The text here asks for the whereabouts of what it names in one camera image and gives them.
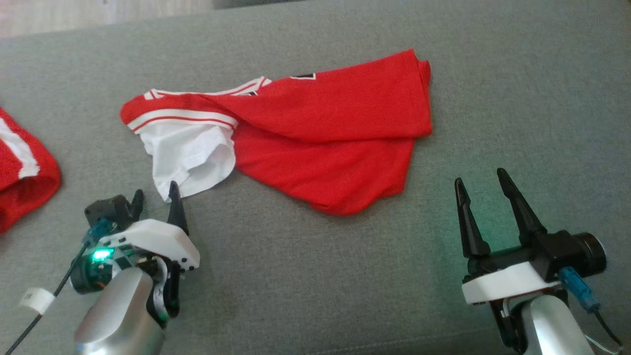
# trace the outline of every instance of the stitching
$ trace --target stitching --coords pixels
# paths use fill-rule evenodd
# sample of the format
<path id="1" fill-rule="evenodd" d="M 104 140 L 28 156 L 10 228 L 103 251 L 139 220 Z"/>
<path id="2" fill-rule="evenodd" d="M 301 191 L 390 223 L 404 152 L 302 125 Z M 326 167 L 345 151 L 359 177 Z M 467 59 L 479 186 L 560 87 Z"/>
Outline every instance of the stitching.
<path id="1" fill-rule="evenodd" d="M 450 337 L 457 336 L 457 335 L 462 335 L 462 334 L 480 333 L 482 331 L 486 331 L 486 330 L 465 330 L 465 331 L 462 331 L 462 332 L 452 333 Z M 339 349 L 331 349 L 331 350 L 323 350 L 323 351 L 316 351 L 316 352 L 308 352 L 308 353 L 303 354 L 303 355 L 324 355 L 324 354 L 334 354 L 334 353 L 339 353 L 339 352 L 361 352 L 362 350 L 374 349 L 376 347 L 392 346 L 392 345 L 416 342 L 416 341 L 419 341 L 419 340 L 438 339 L 438 338 L 445 338 L 445 337 L 441 336 L 441 335 L 429 335 L 429 336 L 426 336 L 426 337 L 414 337 L 414 338 L 407 338 L 407 339 L 391 340 L 391 341 L 388 341 L 388 342 L 377 342 L 377 343 L 373 343 L 373 344 L 365 344 L 365 345 L 359 345 L 359 346 L 350 346 L 350 347 L 344 347 L 344 348 L 339 348 Z"/>

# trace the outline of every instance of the gray couch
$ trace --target gray couch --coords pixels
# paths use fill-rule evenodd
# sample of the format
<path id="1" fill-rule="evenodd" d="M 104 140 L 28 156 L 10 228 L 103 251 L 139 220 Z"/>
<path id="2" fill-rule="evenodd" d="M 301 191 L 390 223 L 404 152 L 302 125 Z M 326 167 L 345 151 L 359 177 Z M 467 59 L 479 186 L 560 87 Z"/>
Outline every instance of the gray couch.
<path id="1" fill-rule="evenodd" d="M 0 41 L 0 104 L 58 159 L 61 190 L 0 238 L 0 344 L 34 316 L 80 247 L 83 208 L 136 188 L 168 205 L 118 118 L 149 88 L 214 91 L 361 63 L 407 48 L 432 65 L 434 133 L 406 191 L 352 217 L 313 211 L 237 172 L 185 199 L 199 270 L 164 354 L 510 354 L 490 310 L 468 306 L 453 182 L 493 249 L 517 243 L 504 167 L 550 229 L 590 231 L 591 277 L 631 343 L 631 6 L 603 1 L 307 1 Z M 70 354 L 96 295 L 66 287 L 17 354 Z M 572 302 L 583 329 L 606 340 Z"/>

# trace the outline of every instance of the green led light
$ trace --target green led light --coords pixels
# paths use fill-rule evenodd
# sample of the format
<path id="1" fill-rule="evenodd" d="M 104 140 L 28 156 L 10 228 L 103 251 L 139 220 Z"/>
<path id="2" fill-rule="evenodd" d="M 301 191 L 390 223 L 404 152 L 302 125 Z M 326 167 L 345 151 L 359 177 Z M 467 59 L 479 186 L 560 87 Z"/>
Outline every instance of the green led light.
<path id="1" fill-rule="evenodd" d="M 95 262 L 104 261 L 114 254 L 114 249 L 97 249 L 92 253 L 92 260 Z"/>

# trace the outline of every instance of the red garment with white stripe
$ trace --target red garment with white stripe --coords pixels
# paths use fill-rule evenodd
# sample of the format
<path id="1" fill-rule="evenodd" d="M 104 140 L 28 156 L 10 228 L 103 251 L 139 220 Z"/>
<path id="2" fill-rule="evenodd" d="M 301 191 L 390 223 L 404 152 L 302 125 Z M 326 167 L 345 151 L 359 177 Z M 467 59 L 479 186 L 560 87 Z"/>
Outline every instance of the red garment with white stripe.
<path id="1" fill-rule="evenodd" d="M 55 159 L 0 108 L 0 233 L 48 201 L 60 183 Z"/>
<path id="2" fill-rule="evenodd" d="M 173 132 L 188 130 L 168 144 L 170 152 L 186 147 L 172 154 L 174 163 L 154 155 L 154 178 L 159 165 L 184 177 L 175 179 L 180 184 L 203 181 L 193 164 L 178 162 L 211 155 L 211 135 L 194 132 L 214 126 L 227 133 L 227 147 L 234 131 L 238 170 L 318 210 L 346 215 L 402 192 L 414 140 L 432 132 L 429 81 L 429 64 L 408 50 L 322 73 L 260 78 L 222 93 L 152 90 L 128 102 L 121 119 L 150 154 Z"/>

